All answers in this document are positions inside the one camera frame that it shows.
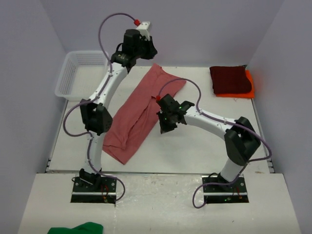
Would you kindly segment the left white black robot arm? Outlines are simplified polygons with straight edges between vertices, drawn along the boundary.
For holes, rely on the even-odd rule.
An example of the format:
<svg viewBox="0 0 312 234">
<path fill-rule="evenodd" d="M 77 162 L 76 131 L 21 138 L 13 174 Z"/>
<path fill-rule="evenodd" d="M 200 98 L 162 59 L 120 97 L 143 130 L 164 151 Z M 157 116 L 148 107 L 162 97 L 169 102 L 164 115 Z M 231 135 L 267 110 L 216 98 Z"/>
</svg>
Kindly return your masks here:
<svg viewBox="0 0 312 234">
<path fill-rule="evenodd" d="M 129 74 L 138 59 L 153 59 L 157 50 L 148 29 L 127 29 L 121 50 L 116 50 L 109 62 L 109 70 L 96 91 L 88 100 L 80 101 L 80 113 L 87 133 L 90 134 L 85 165 L 79 178 L 91 192 L 101 187 L 101 151 L 106 133 L 113 118 L 108 111 L 110 101 L 120 83 Z"/>
</svg>

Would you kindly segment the pink t shirt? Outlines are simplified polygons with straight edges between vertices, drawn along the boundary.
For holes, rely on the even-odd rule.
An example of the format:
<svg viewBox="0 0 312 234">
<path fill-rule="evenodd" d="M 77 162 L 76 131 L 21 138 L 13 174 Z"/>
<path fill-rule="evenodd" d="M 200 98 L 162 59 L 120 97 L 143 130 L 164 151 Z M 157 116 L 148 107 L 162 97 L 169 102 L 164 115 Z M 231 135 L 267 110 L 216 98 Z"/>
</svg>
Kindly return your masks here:
<svg viewBox="0 0 312 234">
<path fill-rule="evenodd" d="M 130 160 L 158 122 L 158 94 L 174 97 L 186 84 L 177 78 L 161 66 L 152 65 L 113 117 L 113 124 L 103 141 L 105 153 L 123 165 Z"/>
</svg>

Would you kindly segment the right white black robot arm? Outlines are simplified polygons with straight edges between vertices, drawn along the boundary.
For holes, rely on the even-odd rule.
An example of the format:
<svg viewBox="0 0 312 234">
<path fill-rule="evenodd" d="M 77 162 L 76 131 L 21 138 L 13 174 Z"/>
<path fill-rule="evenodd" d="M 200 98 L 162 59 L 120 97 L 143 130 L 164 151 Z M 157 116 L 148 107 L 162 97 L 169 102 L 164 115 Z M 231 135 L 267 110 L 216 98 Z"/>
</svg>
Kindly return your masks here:
<svg viewBox="0 0 312 234">
<path fill-rule="evenodd" d="M 240 117 L 234 120 L 233 125 L 228 124 L 226 119 L 219 122 L 216 116 L 206 117 L 196 109 L 195 104 L 189 101 L 180 104 L 170 94 L 157 96 L 156 103 L 160 106 L 157 115 L 162 134 L 174 130 L 178 124 L 184 124 L 198 127 L 224 140 L 228 159 L 218 175 L 217 185 L 224 192 L 233 188 L 235 178 L 261 144 L 261 141 L 251 133 L 254 129 L 249 120 Z"/>
</svg>

